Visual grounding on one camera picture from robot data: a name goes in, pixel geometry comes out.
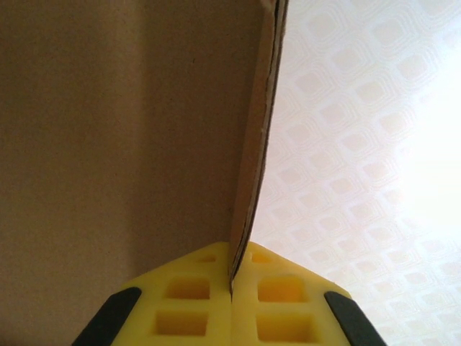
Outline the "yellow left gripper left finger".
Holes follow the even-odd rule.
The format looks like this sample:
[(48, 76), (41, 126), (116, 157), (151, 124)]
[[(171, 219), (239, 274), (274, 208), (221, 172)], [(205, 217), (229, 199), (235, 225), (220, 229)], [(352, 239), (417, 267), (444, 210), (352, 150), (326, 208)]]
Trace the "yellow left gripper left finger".
[(75, 345), (229, 345), (228, 243), (216, 242), (124, 284)]

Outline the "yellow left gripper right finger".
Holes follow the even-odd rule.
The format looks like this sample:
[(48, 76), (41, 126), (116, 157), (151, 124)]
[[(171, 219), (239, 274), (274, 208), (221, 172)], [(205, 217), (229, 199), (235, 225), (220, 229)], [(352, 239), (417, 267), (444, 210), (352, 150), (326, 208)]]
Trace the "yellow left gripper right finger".
[(251, 242), (233, 281), (232, 343), (381, 345), (382, 337), (345, 289)]

